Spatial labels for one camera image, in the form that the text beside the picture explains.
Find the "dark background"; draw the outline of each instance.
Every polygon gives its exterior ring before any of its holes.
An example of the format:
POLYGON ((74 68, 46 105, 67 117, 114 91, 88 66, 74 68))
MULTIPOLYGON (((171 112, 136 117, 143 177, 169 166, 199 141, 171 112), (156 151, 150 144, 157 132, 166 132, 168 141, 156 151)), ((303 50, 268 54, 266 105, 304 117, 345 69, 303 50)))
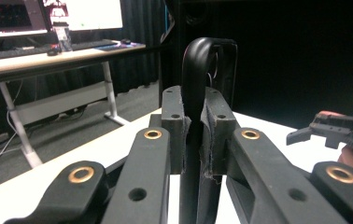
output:
POLYGON ((234 111, 294 128, 320 110, 353 116, 353 1, 169 5, 183 47, 201 36, 237 42, 234 111))

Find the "white tabletop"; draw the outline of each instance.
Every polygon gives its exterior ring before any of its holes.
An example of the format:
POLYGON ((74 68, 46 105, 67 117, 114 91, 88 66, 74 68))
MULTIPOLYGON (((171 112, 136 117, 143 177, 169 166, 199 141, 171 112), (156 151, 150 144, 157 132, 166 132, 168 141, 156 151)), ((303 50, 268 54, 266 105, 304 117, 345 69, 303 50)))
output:
POLYGON ((21 56, 15 58, 0 59, 0 73, 9 73, 16 70, 35 68, 43 65, 55 65, 59 63, 70 63, 84 59, 95 59, 104 56, 119 54, 122 52, 143 49, 145 45, 133 43, 127 48, 100 50, 100 49, 82 49, 77 51, 62 52, 56 56, 48 56, 47 53, 21 56))
MULTIPOLYGON (((337 150, 326 148, 324 147, 325 138, 317 136, 312 136, 311 141, 286 146, 286 136, 288 133, 295 131, 294 129, 241 114, 234 114, 241 127, 254 128, 264 132, 292 164, 308 172, 311 172, 317 162, 336 161, 340 155, 340 148, 343 145, 340 145, 337 150)), ((0 223, 12 217, 30 215, 37 207, 49 184, 67 165, 75 161, 98 161, 107 167, 127 156, 135 134, 147 128, 148 122, 149 115, 146 115, 1 184, 0 223)), ((178 182, 178 175, 172 175, 168 223, 173 224, 178 223, 178 182)), ((217 223, 239 223, 225 181, 222 183, 217 223)))

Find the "screen display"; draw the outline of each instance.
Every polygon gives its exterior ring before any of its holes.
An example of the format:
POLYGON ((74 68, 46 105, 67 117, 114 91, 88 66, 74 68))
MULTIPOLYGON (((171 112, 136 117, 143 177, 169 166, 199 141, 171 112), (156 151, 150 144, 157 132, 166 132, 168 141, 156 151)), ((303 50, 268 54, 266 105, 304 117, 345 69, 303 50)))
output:
POLYGON ((0 37, 46 33, 40 0, 0 0, 0 37))
POLYGON ((69 30, 122 27, 120 0, 43 0, 51 24, 65 21, 69 30))

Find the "black curved object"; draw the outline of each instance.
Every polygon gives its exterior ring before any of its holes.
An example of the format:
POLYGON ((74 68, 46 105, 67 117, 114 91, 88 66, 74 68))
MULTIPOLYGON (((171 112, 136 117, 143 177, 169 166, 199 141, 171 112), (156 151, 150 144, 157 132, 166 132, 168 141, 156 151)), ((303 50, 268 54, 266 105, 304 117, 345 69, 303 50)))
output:
POLYGON ((217 77, 213 88, 219 90, 230 104, 233 100, 237 60, 237 45, 233 40, 208 37, 195 39, 186 48, 183 59, 181 94, 185 115, 191 119, 191 126, 186 143, 186 172, 180 177, 179 223, 215 222, 216 216, 208 220, 208 216, 202 213, 211 214, 210 211, 214 211, 213 214, 216 214, 218 210, 217 192, 220 191, 220 185, 217 181, 200 181, 202 172, 199 155, 203 137, 200 117, 204 107, 207 73, 214 60, 217 63, 217 77))

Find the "computer mouse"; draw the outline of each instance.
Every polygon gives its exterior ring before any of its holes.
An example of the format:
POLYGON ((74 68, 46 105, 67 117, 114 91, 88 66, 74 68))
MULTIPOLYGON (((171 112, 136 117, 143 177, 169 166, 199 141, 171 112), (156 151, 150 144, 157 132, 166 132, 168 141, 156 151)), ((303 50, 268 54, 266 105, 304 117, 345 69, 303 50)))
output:
POLYGON ((129 39, 122 39, 120 42, 121 42, 121 44, 131 45, 131 40, 129 40, 129 39))
POLYGON ((56 56, 58 54, 59 50, 57 49, 49 49, 48 50, 48 56, 56 56))

